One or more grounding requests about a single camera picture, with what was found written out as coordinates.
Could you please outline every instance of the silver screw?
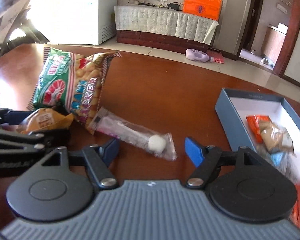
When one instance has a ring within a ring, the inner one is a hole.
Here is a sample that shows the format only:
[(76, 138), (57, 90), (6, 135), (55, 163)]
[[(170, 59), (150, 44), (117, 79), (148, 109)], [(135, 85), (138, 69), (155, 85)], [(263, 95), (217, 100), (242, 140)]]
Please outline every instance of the silver screw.
[(34, 149), (37, 149), (37, 150), (42, 150), (44, 148), (44, 144), (42, 143), (37, 143), (33, 146)]
[(191, 178), (191, 179), (188, 179), (188, 185), (189, 186), (201, 186), (203, 184), (203, 179), (200, 179), (200, 178)]
[(102, 186), (111, 187), (117, 183), (116, 179), (113, 178), (105, 178), (100, 181)]
[(42, 133), (37, 133), (35, 136), (38, 137), (38, 138), (42, 138), (42, 137), (44, 137), (44, 134), (42, 134)]

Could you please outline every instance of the green snack packaging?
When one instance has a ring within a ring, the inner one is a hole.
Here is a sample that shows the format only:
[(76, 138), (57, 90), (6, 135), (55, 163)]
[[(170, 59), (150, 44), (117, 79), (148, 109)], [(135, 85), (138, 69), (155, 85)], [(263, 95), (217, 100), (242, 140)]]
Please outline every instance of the green snack packaging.
[(80, 54), (50, 48), (35, 89), (35, 109), (62, 105), (74, 119), (88, 128), (98, 112), (100, 95), (111, 60), (119, 52), (106, 52), (87, 58)]

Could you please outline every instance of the pink plastic object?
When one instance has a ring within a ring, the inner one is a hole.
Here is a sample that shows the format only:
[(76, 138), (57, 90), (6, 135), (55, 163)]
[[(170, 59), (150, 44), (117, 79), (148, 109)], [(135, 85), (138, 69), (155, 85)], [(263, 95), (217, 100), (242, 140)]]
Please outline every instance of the pink plastic object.
[(214, 57), (209, 57), (207, 53), (195, 49), (187, 49), (186, 58), (189, 60), (199, 60), (202, 62), (207, 62), (207, 61), (213, 62), (214, 60)]

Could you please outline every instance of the blue gripper pad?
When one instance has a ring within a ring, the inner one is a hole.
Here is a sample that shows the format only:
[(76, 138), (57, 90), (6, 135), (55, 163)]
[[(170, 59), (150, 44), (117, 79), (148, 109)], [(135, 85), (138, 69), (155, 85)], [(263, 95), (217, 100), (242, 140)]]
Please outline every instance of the blue gripper pad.
[(126, 180), (79, 215), (56, 223), (15, 219), (8, 240), (297, 240), (288, 220), (248, 224), (222, 214), (203, 191), (178, 180)]
[(188, 155), (194, 166), (197, 168), (204, 160), (202, 148), (187, 137), (185, 139), (185, 150), (186, 154)]

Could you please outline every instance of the wooden table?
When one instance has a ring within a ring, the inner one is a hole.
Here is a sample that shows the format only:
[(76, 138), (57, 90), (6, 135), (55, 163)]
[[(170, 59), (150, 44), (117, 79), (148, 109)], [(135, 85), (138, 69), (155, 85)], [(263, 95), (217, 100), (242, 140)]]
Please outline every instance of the wooden table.
[[(108, 51), (93, 47), (58, 45), (55, 48), (89, 56)], [(0, 104), (25, 110), (42, 70), (43, 45), (21, 45), (0, 58)], [(203, 145), (230, 150), (214, 106), (223, 87), (256, 92), (274, 92), (249, 82), (211, 70), (167, 59), (122, 52), (112, 61), (102, 93), (101, 105), (152, 130), (171, 132), (178, 158), (169, 162), (141, 149), (121, 143), (119, 156), (110, 166), (122, 183), (125, 179), (180, 179), (183, 183), (194, 171), (184, 150), (184, 140), (192, 136)], [(288, 99), (300, 116), (300, 104)], [(70, 149), (103, 143), (106, 135), (93, 137), (74, 123)], [(15, 178), (0, 179), (0, 229), (13, 219), (5, 191)]]

